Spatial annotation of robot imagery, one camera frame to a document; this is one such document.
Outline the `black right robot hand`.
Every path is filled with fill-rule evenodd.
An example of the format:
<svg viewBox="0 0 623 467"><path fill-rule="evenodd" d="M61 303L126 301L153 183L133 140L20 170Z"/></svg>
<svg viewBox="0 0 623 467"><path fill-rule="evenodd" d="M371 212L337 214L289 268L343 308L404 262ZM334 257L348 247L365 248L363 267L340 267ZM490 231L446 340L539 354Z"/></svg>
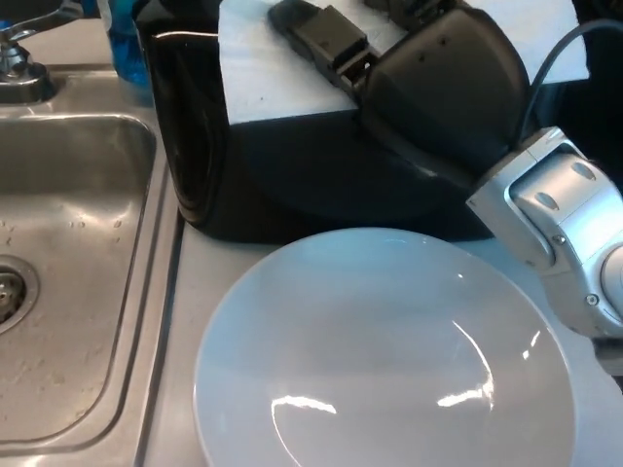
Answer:
<svg viewBox="0 0 623 467"><path fill-rule="evenodd" d="M462 1L373 1L405 34L384 53L332 6L281 1L268 20L358 109L359 123L403 159L457 185L510 150L530 81L509 39Z"/></svg>

